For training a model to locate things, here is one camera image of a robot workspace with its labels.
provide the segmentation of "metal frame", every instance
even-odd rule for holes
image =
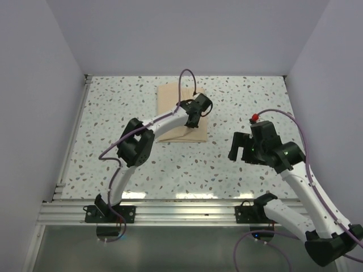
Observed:
[[[243,199],[233,201],[128,201],[123,205],[135,205],[135,221],[130,226],[266,226],[267,224],[237,224],[234,207]],[[294,211],[307,216],[306,210],[296,200],[284,201]],[[85,223],[84,206],[90,201],[57,201],[44,203],[39,212],[38,224],[57,226],[95,226]]]
[[[69,167],[70,157],[71,157],[73,147],[75,144],[75,139],[78,134],[79,123],[81,122],[81,119],[82,119],[83,110],[85,108],[85,103],[86,103],[86,100],[88,97],[88,91],[90,90],[90,87],[91,87],[92,77],[93,77],[92,75],[85,75],[85,86],[82,91],[81,102],[79,103],[79,107],[77,110],[77,116],[75,117],[75,121],[73,123],[71,136],[70,136],[68,144],[67,144],[66,154],[64,156],[61,171],[60,171],[58,179],[57,179],[57,185],[61,184],[63,182],[64,175],[67,172],[68,167]]]
[[[65,186],[64,175],[68,169],[70,156],[77,136],[79,123],[82,118],[84,105],[87,100],[92,75],[85,75],[81,103],[78,108],[72,134],[69,139],[66,154],[62,163],[61,172],[57,179],[53,202],[43,203],[37,219],[35,231],[23,266],[23,272],[32,272],[41,246],[46,226],[95,226],[85,223],[84,206],[92,205],[91,201],[82,199],[61,199]],[[188,199],[188,200],[134,200],[126,199],[123,205],[135,205],[135,222],[128,226],[194,226],[194,227],[246,227],[267,226],[266,224],[237,224],[234,207],[253,199]],[[298,199],[282,199],[282,202],[297,213],[309,218],[305,208]],[[339,272],[348,271],[347,263],[343,257],[335,261]]]

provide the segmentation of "white wall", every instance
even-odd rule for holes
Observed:
[[[45,0],[0,1],[0,271],[21,271],[83,75]]]
[[[331,0],[288,75],[294,114],[316,176],[352,223],[363,224],[363,1]],[[354,252],[363,258],[363,249]],[[352,264],[361,271],[362,264]]]
[[[48,0],[86,73],[286,75],[328,0]]]

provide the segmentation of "beige cloth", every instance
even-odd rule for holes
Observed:
[[[193,98],[194,88],[181,88],[181,100]],[[203,88],[197,88],[197,92],[205,94]],[[168,83],[158,87],[158,114],[162,114],[175,107],[178,102],[178,83]],[[207,117],[200,118],[198,128],[191,129],[186,126],[176,127],[161,135],[160,142],[188,142],[200,143],[207,141]]]

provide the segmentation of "black mounting bracket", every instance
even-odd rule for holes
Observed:
[[[113,209],[125,218],[127,224],[132,224],[135,221],[136,207],[135,206],[114,206]],[[116,223],[117,216],[104,217],[103,214],[97,209],[95,205],[88,205],[83,207],[86,212],[86,223]]]
[[[234,207],[237,224],[270,224],[267,217],[257,216],[254,206],[240,205]]]
[[[237,224],[270,224],[272,220],[265,215],[264,206],[271,200],[277,199],[274,194],[266,193],[254,199],[254,204],[243,201],[241,205],[235,206],[235,217]]]

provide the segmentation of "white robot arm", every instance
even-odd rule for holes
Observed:
[[[164,115],[165,113],[156,116],[152,119],[142,121],[143,124],[153,123],[151,126],[148,127],[148,129],[153,131],[154,139],[157,139],[159,136],[163,135],[169,130],[172,130],[179,126],[184,126],[189,119],[189,114],[183,108],[179,108],[179,110],[174,114],[154,123],[154,120],[157,120],[158,118]],[[139,167],[139,165],[127,166],[128,163],[122,158],[120,158],[120,161],[123,167],[117,173],[117,176],[115,177],[115,182],[112,185],[112,190],[110,191],[111,206],[120,203],[127,183],[129,182],[132,174],[134,174],[135,170]],[[101,196],[102,199],[104,199],[105,201],[107,200],[107,192],[102,193]]]
[[[198,93],[193,99],[181,101],[180,106],[176,106],[169,113],[149,120],[139,121],[134,118],[129,121],[121,136],[125,139],[117,145],[117,155],[122,167],[112,178],[112,188],[97,195],[95,199],[95,206],[105,222],[114,221],[115,215],[110,212],[109,207],[117,209],[132,174],[149,158],[154,140],[179,126],[197,128],[200,118],[208,115],[212,107],[212,101],[203,93]]]
[[[320,266],[326,266],[351,251],[357,243],[350,236],[353,235],[355,240],[363,238],[361,225],[350,223],[332,203],[313,174],[309,180],[305,156],[297,144],[283,144],[273,123],[269,121],[252,120],[251,123],[252,135],[234,133],[229,159],[236,161],[238,147],[243,147],[243,161],[274,168],[294,190],[310,218],[293,211],[271,193],[255,199],[251,208],[243,207],[241,211],[251,209],[250,214],[258,219],[280,223],[304,242],[308,254]],[[316,190],[334,216],[328,212]]]

